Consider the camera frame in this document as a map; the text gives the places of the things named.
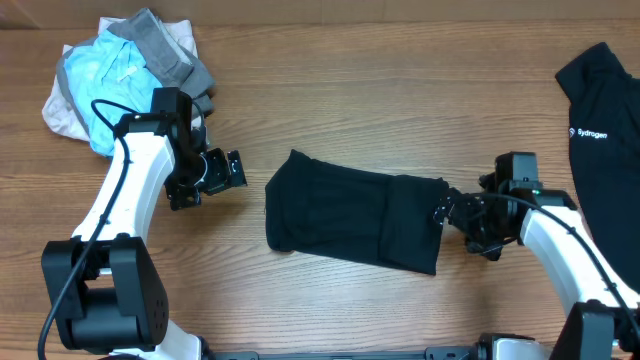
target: black t-shirt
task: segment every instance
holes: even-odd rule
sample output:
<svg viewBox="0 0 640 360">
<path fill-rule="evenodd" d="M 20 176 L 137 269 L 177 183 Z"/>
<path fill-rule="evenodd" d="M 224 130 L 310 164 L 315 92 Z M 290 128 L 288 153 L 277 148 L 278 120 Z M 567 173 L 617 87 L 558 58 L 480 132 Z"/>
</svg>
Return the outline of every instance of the black t-shirt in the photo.
<svg viewBox="0 0 640 360">
<path fill-rule="evenodd" d="M 349 169 L 291 151 L 266 190 L 273 250 L 436 274 L 442 179 Z"/>
<path fill-rule="evenodd" d="M 605 43 L 556 75 L 571 101 L 569 157 L 594 242 L 640 291 L 640 80 Z"/>
</svg>

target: gray cloth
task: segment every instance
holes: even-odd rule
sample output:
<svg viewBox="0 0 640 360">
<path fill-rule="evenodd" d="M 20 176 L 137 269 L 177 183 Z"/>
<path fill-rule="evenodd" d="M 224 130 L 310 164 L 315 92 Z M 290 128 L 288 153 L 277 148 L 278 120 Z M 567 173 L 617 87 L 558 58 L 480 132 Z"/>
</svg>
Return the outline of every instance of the gray cloth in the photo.
<svg viewBox="0 0 640 360">
<path fill-rule="evenodd" d="M 169 36 L 149 9 L 107 28 L 115 36 L 133 41 L 147 62 L 147 68 L 164 87 L 179 87 L 193 71 L 180 45 Z"/>
<path fill-rule="evenodd" d="M 202 61 L 178 45 L 149 9 L 142 9 L 123 22 L 107 28 L 114 35 L 133 41 L 147 61 L 147 68 L 162 86 L 179 87 L 202 108 L 204 115 L 213 111 L 206 94 L 215 81 Z M 192 116 L 198 111 L 192 108 Z"/>
<path fill-rule="evenodd" d="M 187 93 L 194 102 L 198 103 L 204 113 L 204 116 L 207 116 L 213 112 L 213 103 L 209 98 L 207 90 L 212 88 L 216 82 L 200 59 L 195 57 L 185 48 L 182 48 L 182 50 L 184 50 L 185 54 L 189 57 L 189 60 L 191 60 L 191 63 L 193 63 L 193 72 L 191 72 L 191 75 L 189 75 L 184 84 L 180 86 L 180 90 Z M 191 113 L 193 116 L 198 114 L 198 110 L 195 106 L 193 106 Z"/>
</svg>

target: pile of clothes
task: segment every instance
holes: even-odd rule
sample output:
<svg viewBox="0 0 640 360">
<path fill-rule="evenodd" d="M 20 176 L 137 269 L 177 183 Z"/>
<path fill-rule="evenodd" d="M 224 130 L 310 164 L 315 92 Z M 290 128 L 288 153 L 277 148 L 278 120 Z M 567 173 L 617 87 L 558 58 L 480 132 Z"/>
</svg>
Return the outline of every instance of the pile of clothes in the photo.
<svg viewBox="0 0 640 360">
<path fill-rule="evenodd" d="M 64 46 L 42 116 L 55 133 L 88 141 L 96 153 L 112 156 L 113 134 L 94 114 L 92 100 L 148 112 L 153 89 L 179 87 L 200 108 L 192 109 L 192 127 L 199 127 L 200 110 L 203 117 L 213 111 L 208 90 L 214 84 L 198 59 L 191 23 L 163 24 L 142 9 L 129 19 L 101 18 L 97 36 Z M 101 105 L 100 112 L 116 124 L 124 110 Z"/>
</svg>

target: wooden table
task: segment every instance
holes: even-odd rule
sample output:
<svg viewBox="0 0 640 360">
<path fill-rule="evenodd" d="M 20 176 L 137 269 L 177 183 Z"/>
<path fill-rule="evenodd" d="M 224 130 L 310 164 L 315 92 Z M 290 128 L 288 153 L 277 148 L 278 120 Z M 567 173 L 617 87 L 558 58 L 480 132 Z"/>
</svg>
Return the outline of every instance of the wooden table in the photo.
<svg viewBox="0 0 640 360">
<path fill-rule="evenodd" d="M 63 44 L 95 30 L 0 32 L 0 359 L 33 359 L 50 303 L 40 255 L 91 207 L 109 165 L 41 116 Z M 554 80 L 607 41 L 640 71 L 640 22 L 447 22 L 196 28 L 218 81 L 207 119 L 238 149 L 249 187 L 169 210 L 158 201 L 149 250 L 171 318 L 217 351 L 416 350 L 483 331 L 553 344 L 560 302 L 536 259 L 509 246 L 497 263 L 445 229 L 436 277 L 266 244 L 264 186 L 297 149 L 364 170 L 443 177 L 463 191 L 512 150 L 538 154 L 547 187 L 574 194 L 569 102 Z M 52 330 L 51 359 L 65 355 Z"/>
</svg>

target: folded black garment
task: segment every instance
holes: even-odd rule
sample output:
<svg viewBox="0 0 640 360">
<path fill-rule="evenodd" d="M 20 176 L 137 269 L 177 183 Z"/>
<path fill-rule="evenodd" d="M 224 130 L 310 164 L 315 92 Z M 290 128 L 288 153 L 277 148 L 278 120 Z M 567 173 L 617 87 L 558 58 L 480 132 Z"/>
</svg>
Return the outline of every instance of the folded black garment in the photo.
<svg viewBox="0 0 640 360">
<path fill-rule="evenodd" d="M 442 179 L 391 176 L 295 150 L 266 186 L 267 242 L 292 251 L 435 275 Z"/>
</svg>

